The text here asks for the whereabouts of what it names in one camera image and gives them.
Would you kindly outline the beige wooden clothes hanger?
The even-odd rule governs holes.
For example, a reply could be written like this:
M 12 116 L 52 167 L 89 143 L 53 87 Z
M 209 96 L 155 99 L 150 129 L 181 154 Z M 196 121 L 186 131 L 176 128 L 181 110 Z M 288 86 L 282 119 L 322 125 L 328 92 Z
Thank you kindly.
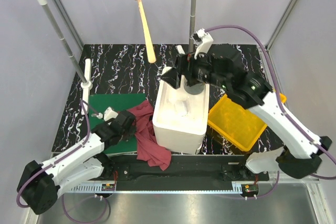
M 142 28 L 143 28 L 143 33 L 144 33 L 144 40 L 145 40 L 145 47 L 146 47 L 146 53 L 147 53 L 147 58 L 149 63 L 155 63 L 156 62 L 156 56 L 152 44 L 152 39 L 148 27 L 148 22 L 146 19 L 144 7 L 142 4 L 142 0 L 136 0 L 138 3 L 138 8 L 139 8 L 139 13 L 140 13 L 140 18 L 142 22 Z

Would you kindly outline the maroon tank top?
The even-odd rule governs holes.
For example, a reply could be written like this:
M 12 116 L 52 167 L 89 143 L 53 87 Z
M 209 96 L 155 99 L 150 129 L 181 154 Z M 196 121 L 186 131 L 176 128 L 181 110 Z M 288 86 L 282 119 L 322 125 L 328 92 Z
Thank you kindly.
M 165 171 L 170 163 L 172 154 L 160 146 L 154 134 L 152 116 L 154 109 L 148 100 L 128 109 L 136 117 L 137 160 L 145 161 L 150 167 L 158 166 Z

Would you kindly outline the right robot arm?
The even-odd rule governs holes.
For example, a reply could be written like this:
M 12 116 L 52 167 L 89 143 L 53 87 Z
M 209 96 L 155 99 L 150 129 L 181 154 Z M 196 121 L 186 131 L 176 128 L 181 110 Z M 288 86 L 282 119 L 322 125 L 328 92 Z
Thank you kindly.
M 236 63 L 239 56 L 239 50 L 229 44 L 225 44 L 220 55 L 179 53 L 175 65 L 161 75 L 161 80 L 174 89 L 181 86 L 182 78 L 190 88 L 209 84 L 223 89 L 233 103 L 260 118 L 283 141 L 282 148 L 247 155 L 238 167 L 242 179 L 250 180 L 261 172 L 278 171 L 296 179 L 309 175 L 321 178 L 316 173 L 322 164 L 320 156 L 328 152 L 332 140 L 312 133 L 299 122 L 283 106 L 269 82 Z

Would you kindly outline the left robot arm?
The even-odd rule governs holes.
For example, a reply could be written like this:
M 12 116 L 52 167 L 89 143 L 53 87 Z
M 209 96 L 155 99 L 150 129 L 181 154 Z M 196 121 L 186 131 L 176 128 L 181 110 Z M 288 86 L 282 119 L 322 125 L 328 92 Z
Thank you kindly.
M 61 154 L 42 163 L 29 162 L 17 186 L 17 204 L 40 215 L 64 193 L 91 179 L 107 180 L 114 163 L 104 153 L 136 132 L 136 117 L 127 110 L 109 116 L 87 136 Z

